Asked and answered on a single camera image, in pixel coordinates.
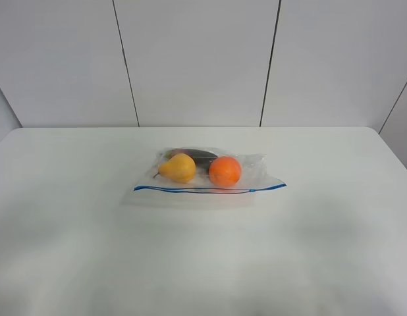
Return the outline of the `clear zip bag blue seal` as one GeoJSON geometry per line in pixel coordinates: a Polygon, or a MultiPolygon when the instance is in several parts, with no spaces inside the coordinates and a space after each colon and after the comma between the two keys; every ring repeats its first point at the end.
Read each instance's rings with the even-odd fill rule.
{"type": "Polygon", "coordinates": [[[165,148],[157,152],[155,161],[143,176],[137,179],[123,196],[122,204],[144,209],[230,209],[249,205],[259,192],[269,192],[286,187],[286,184],[271,176],[262,154],[239,155],[216,148],[191,148],[209,151],[218,157],[235,158],[242,167],[240,180],[232,187],[214,185],[209,179],[209,169],[196,167],[195,177],[187,183],[178,183],[157,175],[160,165],[167,162],[163,154],[176,148],[165,148]]]}

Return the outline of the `dark purple eggplant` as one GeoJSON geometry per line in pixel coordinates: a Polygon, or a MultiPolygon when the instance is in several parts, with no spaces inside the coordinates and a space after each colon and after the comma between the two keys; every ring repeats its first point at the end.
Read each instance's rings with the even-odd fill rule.
{"type": "Polygon", "coordinates": [[[209,151],[191,148],[170,149],[166,151],[163,154],[163,156],[166,159],[171,159],[172,157],[180,153],[183,153],[191,157],[194,160],[197,167],[205,170],[208,170],[212,162],[218,158],[216,154],[211,153],[209,151]]]}

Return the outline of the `orange fruit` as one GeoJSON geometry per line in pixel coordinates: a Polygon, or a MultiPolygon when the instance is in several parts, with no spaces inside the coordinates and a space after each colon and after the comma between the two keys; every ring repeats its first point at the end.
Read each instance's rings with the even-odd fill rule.
{"type": "Polygon", "coordinates": [[[218,157],[209,167],[209,179],[216,186],[232,187],[240,180],[241,175],[242,167],[233,157],[218,157]]]}

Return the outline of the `yellow pear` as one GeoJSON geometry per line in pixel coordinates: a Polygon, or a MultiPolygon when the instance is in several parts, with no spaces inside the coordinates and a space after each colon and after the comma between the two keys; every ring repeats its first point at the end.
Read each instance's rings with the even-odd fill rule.
{"type": "Polygon", "coordinates": [[[158,167],[157,175],[174,182],[187,183],[196,175],[196,164],[190,156],[179,153],[158,167]]]}

